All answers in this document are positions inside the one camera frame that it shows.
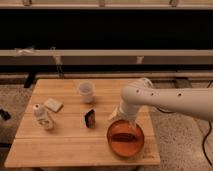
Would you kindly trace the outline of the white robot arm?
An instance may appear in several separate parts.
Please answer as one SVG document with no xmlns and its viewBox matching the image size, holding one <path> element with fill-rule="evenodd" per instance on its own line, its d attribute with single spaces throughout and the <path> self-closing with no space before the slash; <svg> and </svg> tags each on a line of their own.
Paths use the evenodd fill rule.
<svg viewBox="0 0 213 171">
<path fill-rule="evenodd" d="M 125 85 L 120 96 L 110 121 L 124 119 L 135 124 L 140 108 L 146 105 L 213 122 L 211 88 L 157 89 L 149 79 L 140 78 Z"/>
</svg>

